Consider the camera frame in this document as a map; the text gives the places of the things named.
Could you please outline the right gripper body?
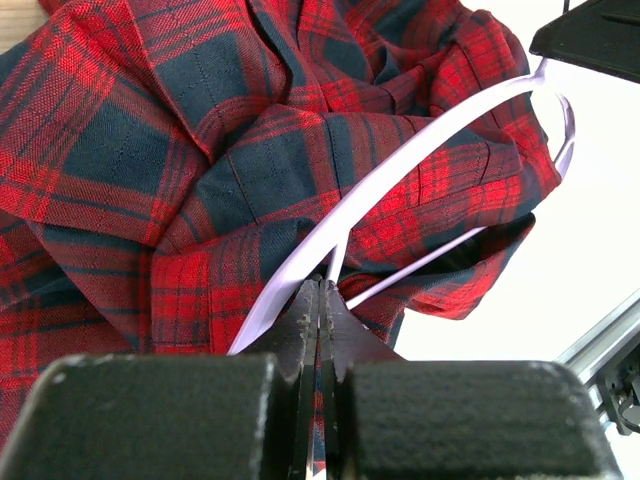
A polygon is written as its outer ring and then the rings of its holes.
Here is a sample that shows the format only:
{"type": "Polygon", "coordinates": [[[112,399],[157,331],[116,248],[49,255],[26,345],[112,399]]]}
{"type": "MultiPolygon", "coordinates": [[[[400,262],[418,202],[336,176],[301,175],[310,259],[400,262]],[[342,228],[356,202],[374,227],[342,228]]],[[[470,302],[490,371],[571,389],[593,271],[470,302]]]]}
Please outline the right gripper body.
{"type": "Polygon", "coordinates": [[[529,51],[637,83],[639,42],[638,0],[592,0],[537,30],[529,51]]]}

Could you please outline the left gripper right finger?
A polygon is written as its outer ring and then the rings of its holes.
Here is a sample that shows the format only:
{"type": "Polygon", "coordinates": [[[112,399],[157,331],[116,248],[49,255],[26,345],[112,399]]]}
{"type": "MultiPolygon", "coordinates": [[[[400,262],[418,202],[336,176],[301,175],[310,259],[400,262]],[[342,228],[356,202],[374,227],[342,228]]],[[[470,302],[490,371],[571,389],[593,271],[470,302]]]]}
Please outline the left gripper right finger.
{"type": "Polygon", "coordinates": [[[320,287],[331,479],[618,479],[586,388],[549,361],[409,361],[320,287]]]}

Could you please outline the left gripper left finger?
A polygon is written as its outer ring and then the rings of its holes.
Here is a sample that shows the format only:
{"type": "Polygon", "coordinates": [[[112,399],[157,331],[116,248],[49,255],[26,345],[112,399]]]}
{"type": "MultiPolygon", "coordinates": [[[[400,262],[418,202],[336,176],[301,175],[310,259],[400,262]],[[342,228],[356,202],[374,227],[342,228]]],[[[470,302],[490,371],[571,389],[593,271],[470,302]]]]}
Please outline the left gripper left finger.
{"type": "Polygon", "coordinates": [[[233,356],[73,355],[34,384],[5,479],[303,479],[320,284],[233,356]]]}

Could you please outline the lilac plastic hanger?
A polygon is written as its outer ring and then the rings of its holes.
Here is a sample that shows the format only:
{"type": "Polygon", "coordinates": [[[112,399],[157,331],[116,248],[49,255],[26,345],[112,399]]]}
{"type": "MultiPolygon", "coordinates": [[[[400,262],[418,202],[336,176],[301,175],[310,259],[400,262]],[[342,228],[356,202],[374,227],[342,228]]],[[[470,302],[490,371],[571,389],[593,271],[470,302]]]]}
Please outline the lilac plastic hanger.
{"type": "Polygon", "coordinates": [[[463,127],[500,104],[549,81],[552,61],[483,90],[445,112],[358,182],[285,259],[254,302],[228,353],[236,355],[276,321],[296,289],[330,256],[327,278],[338,280],[352,228],[408,173],[463,127]]]}

